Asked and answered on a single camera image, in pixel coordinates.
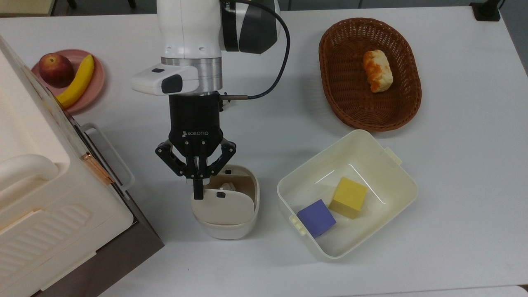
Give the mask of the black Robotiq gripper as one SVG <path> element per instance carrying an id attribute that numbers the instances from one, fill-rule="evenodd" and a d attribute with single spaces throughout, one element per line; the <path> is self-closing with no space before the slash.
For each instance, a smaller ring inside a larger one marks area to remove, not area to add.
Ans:
<path id="1" fill-rule="evenodd" d="M 203 200 L 203 180 L 216 176 L 236 153 L 236 143 L 223 137 L 219 126 L 218 92 L 209 95 L 170 95 L 170 133 L 156 155 L 179 177 L 193 180 L 195 200 Z M 217 147 L 221 155 L 207 164 Z M 179 160 L 173 147 L 186 159 Z M 198 168 L 194 157 L 198 157 Z"/>

